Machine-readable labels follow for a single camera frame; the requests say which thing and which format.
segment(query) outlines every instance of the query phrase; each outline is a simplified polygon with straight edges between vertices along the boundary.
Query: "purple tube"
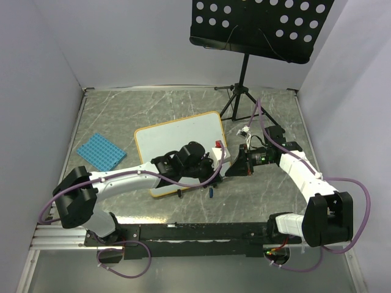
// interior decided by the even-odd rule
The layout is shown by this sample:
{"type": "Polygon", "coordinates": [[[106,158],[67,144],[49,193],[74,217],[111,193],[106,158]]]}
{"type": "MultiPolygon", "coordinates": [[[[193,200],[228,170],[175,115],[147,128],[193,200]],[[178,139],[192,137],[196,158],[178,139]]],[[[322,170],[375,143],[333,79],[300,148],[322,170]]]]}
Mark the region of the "purple tube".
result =
{"type": "MultiPolygon", "coordinates": [[[[108,180],[108,179],[120,177],[120,176],[123,176],[123,175],[138,174],[138,172],[140,172],[141,174],[152,175],[152,176],[158,177],[158,178],[160,178],[162,180],[165,180],[167,182],[170,182],[172,184],[176,184],[176,185],[183,186],[183,187],[190,187],[190,188],[192,188],[192,187],[202,187],[204,185],[207,185],[209,182],[211,182],[219,174],[219,172],[221,170],[222,163],[223,163],[224,156],[225,156],[225,148],[224,148],[224,144],[222,143],[221,140],[218,140],[217,142],[219,142],[220,146],[221,146],[221,160],[219,162],[219,165],[218,165],[217,169],[214,171],[213,175],[208,180],[204,181],[203,183],[199,183],[199,184],[195,184],[195,185],[179,183],[179,182],[171,180],[171,179],[169,179],[169,178],[167,178],[167,177],[165,177],[163,175],[160,175],[160,174],[157,174],[157,173],[153,173],[153,172],[150,172],[150,171],[145,171],[145,170],[125,171],[125,172],[109,175],[109,176],[106,176],[106,177],[103,177],[103,178],[105,180],[108,180]]],[[[72,190],[75,190],[77,188],[80,188],[80,187],[83,187],[83,186],[86,186],[86,185],[89,185],[89,184],[94,184],[94,183],[97,183],[97,182],[100,182],[100,181],[101,181],[101,178],[97,178],[97,179],[94,179],[94,180],[90,180],[90,181],[86,181],[86,182],[83,182],[83,183],[79,183],[77,185],[74,185],[74,186],[71,186],[71,187],[69,187],[67,189],[64,189],[63,191],[61,191],[58,194],[56,194],[55,196],[53,196],[50,199],[50,201],[48,201],[46,203],[46,205],[44,205],[44,207],[40,211],[39,216],[38,216],[38,223],[42,224],[42,225],[49,225],[49,224],[51,224],[53,222],[59,221],[60,218],[52,219],[52,220],[43,220],[42,219],[45,211],[52,205],[52,203],[54,203],[58,198],[60,198],[64,194],[67,194],[68,192],[71,192],[72,190]]]]}

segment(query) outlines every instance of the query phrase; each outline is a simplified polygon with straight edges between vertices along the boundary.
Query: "whiteboard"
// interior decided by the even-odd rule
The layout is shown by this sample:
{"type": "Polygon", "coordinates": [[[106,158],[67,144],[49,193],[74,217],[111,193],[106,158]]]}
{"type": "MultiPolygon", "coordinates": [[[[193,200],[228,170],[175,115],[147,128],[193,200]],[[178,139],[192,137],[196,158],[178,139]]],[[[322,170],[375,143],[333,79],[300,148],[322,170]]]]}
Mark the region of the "whiteboard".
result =
{"type": "MultiPolygon", "coordinates": [[[[209,152],[216,146],[216,141],[221,140],[225,147],[227,142],[224,137],[224,130],[220,115],[217,112],[207,112],[178,120],[152,125],[137,129],[134,132],[137,150],[141,162],[149,162],[153,158],[162,156],[169,151],[179,151],[181,147],[189,142],[198,142],[209,152]]],[[[230,163],[224,163],[220,174],[225,175],[230,163]]],[[[182,178],[180,183],[198,184],[200,181],[194,178],[182,178]]],[[[150,189],[153,197],[176,192],[178,189],[184,190],[186,187],[178,185],[164,186],[150,189]]]]}

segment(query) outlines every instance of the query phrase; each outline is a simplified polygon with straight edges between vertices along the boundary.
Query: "black bracket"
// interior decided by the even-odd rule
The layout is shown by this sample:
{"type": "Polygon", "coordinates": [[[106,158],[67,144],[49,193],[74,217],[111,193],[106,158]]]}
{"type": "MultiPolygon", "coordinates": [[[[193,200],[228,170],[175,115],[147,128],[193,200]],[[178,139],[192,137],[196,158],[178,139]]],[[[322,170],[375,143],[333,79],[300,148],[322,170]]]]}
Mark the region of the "black bracket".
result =
{"type": "Polygon", "coordinates": [[[353,199],[347,192],[311,197],[302,223],[311,247],[350,241],[353,238],[353,199]]]}

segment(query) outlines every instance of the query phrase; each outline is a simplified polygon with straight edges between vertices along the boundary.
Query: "black metal base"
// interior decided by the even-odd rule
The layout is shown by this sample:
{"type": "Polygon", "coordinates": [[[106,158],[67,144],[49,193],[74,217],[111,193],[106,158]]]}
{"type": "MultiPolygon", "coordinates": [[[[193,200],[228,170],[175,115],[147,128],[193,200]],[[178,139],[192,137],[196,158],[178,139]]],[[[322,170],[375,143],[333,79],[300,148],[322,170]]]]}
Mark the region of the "black metal base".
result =
{"type": "MultiPolygon", "coordinates": [[[[121,239],[138,240],[147,245],[153,257],[246,255],[263,257],[263,245],[281,244],[286,235],[268,235],[267,223],[198,223],[198,224],[125,224],[120,225],[121,239]]],[[[289,240],[301,243],[300,237],[289,240]]],[[[91,235],[86,247],[102,246],[91,235]]],[[[124,259],[147,257],[141,245],[127,244],[124,259]]]]}

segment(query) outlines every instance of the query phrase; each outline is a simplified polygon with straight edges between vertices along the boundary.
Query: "tripod stand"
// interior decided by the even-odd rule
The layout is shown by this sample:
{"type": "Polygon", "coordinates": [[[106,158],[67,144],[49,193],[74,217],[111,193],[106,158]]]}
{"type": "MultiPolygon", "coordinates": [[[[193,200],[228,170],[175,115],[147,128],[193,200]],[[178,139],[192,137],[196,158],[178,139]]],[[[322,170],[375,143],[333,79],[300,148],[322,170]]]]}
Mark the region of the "tripod stand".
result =
{"type": "MultiPolygon", "coordinates": [[[[231,90],[233,95],[230,97],[228,103],[224,106],[223,110],[221,111],[220,113],[220,117],[222,117],[224,115],[224,113],[227,111],[228,107],[233,103],[233,101],[235,100],[235,104],[234,104],[234,107],[233,107],[233,113],[232,113],[232,117],[230,118],[224,118],[222,119],[222,121],[224,120],[229,120],[231,119],[232,121],[238,121],[238,120],[242,120],[242,119],[247,119],[247,118],[250,118],[251,116],[245,116],[245,117],[241,117],[241,118],[237,118],[237,114],[238,114],[238,108],[239,108],[239,102],[240,102],[240,97],[241,95],[246,95],[254,104],[257,103],[257,100],[252,96],[250,95],[249,93],[249,89],[245,86],[243,86],[243,83],[244,83],[244,77],[246,75],[246,70],[247,70],[247,64],[249,63],[249,57],[250,55],[249,54],[245,54],[244,55],[244,58],[243,58],[243,64],[242,64],[242,70],[240,72],[240,78],[239,78],[239,83],[235,84],[235,85],[229,85],[228,87],[215,87],[214,90],[231,90]]],[[[278,125],[278,123],[275,121],[275,119],[273,119],[272,116],[270,116],[270,114],[262,107],[262,112],[263,114],[265,114],[273,123],[274,125],[278,125]]]]}

